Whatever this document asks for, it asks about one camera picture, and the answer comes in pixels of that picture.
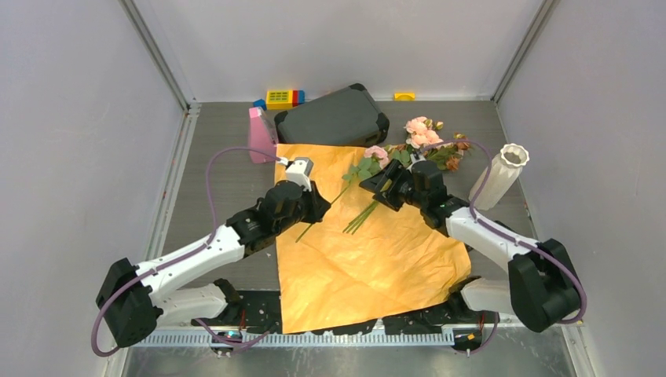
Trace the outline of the pink rose stem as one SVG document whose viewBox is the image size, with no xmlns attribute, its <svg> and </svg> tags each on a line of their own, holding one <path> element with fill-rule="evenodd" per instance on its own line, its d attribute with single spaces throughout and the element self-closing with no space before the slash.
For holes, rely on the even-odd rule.
<svg viewBox="0 0 666 377">
<path fill-rule="evenodd" d="M 310 178 L 316 182 L 320 193 L 331 203 L 331 209 L 322 225 L 309 225 L 299 234 L 299 243 L 311 233 L 324 230 L 333 221 L 334 234 L 355 234 L 372 215 L 379 203 L 371 199 L 357 199 L 361 194 L 359 184 L 378 173 L 390 161 L 387 150 L 377 145 L 360 147 L 336 147 L 326 145 L 296 144 L 294 157 L 306 157 L 314 164 Z"/>
</svg>

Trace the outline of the remaining flower bunch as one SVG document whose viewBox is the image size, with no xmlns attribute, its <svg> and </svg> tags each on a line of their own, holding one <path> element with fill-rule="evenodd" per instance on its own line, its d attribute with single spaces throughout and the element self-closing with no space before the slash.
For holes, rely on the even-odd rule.
<svg viewBox="0 0 666 377">
<path fill-rule="evenodd" d="M 470 142 L 461 133 L 454 133 L 450 141 L 443 140 L 437 133 L 442 127 L 442 122 L 435 122 L 423 116 L 416 117 L 405 123 L 406 138 L 404 143 L 384 146 L 383 148 L 387 150 L 391 160 L 399 160 L 408 169 L 418 161 L 430 160 L 437 164 L 442 173 L 456 171 L 459 169 L 465 151 L 470 149 Z M 385 205 L 385 192 L 379 194 L 371 192 L 371 194 L 372 200 L 377 201 L 379 207 L 388 208 Z M 447 218 L 453 212 L 467 206 L 468 203 L 465 200 L 457 199 L 448 193 L 448 200 L 441 205 L 443 213 L 440 219 L 424 218 L 420 210 L 417 209 L 427 226 L 445 236 L 449 236 L 450 232 L 446 224 Z"/>
</svg>

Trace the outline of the orange flower bouquet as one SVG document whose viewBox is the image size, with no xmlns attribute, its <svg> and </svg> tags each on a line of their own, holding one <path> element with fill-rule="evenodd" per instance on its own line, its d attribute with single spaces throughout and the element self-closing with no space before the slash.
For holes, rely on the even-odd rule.
<svg viewBox="0 0 666 377">
<path fill-rule="evenodd" d="M 377 207 L 355 233 L 346 232 L 371 202 L 369 192 L 343 179 L 362 148 L 279 145 L 277 153 L 311 159 L 311 178 L 331 203 L 322 222 L 299 223 L 276 239 L 284 333 L 434 306 L 470 275 L 464 244 L 429 228 L 414 207 Z"/>
</svg>

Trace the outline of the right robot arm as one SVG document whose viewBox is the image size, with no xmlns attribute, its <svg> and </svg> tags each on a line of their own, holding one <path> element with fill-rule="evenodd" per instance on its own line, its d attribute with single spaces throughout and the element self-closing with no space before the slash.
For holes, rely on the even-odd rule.
<svg viewBox="0 0 666 377">
<path fill-rule="evenodd" d="M 393 161 L 360 181 L 374 200 L 398 211 L 419 209 L 425 224 L 482 253 L 507 274 L 506 280 L 471 277 L 454 286 L 448 301 L 451 317 L 468 322 L 479 312 L 517 317 L 529 330 L 576 322 L 587 299 L 564 245 L 538 241 L 490 221 L 467 201 L 448 193 L 436 164 L 422 160 L 404 167 Z"/>
</svg>

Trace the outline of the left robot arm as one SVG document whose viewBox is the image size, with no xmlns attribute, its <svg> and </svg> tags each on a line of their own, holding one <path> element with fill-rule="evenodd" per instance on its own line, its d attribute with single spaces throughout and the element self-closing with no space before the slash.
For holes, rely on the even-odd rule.
<svg viewBox="0 0 666 377">
<path fill-rule="evenodd" d="M 102 323 L 119 348 L 133 346 L 161 326 L 195 319 L 234 324 L 241 313 L 234 289 L 227 283 L 187 289 L 194 279 L 238 262 L 276 242 L 298 223 L 323 220 L 331 203 L 318 191 L 293 181 L 279 181 L 256 204 L 239 211 L 204 238 L 166 256 L 132 264 L 122 258 L 111 264 L 97 294 L 99 309 L 92 346 Z"/>
</svg>

